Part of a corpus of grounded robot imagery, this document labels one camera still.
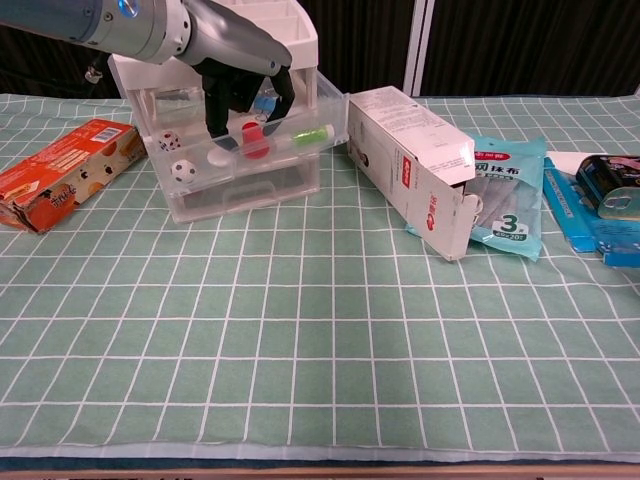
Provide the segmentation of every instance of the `cleaning cloth package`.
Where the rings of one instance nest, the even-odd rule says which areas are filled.
[[[482,200],[471,239],[536,261],[542,248],[542,179],[546,143],[476,136],[476,177],[466,194]]]

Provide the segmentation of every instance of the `dice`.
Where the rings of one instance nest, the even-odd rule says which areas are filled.
[[[158,141],[160,143],[160,149],[165,152],[170,152],[176,148],[180,148],[180,138],[175,132],[167,130],[162,134],[162,138]]]

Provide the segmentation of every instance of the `table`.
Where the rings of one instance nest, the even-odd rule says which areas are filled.
[[[423,101],[471,133],[640,150],[638,96]],[[121,100],[0,96],[0,165],[94,117],[131,121]],[[546,205],[537,263],[477,244],[447,263],[344,148],[321,178],[176,225],[141,162],[46,236],[0,228],[0,468],[640,463],[638,271],[576,255]]]

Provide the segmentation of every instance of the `number 3 label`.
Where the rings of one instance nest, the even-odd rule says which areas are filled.
[[[493,234],[510,240],[522,241],[529,234],[529,226],[518,223],[516,215],[503,215],[502,220],[496,220],[491,226]]]

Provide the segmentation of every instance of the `black curtain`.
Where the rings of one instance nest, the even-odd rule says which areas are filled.
[[[425,96],[633,94],[639,0],[438,0]]]
[[[402,88],[411,33],[413,0],[299,0],[318,32],[319,70],[341,91],[384,85]],[[94,50],[0,27],[0,92],[78,97],[35,81],[3,73],[7,69],[51,82],[82,82]],[[118,98],[109,72],[92,93]]]
[[[413,0],[298,0],[318,32],[318,69],[342,92],[402,89]]]
[[[87,66],[97,52],[78,45],[0,26],[0,92],[57,98],[120,98],[110,72],[87,94]],[[8,72],[38,79],[27,80]]]

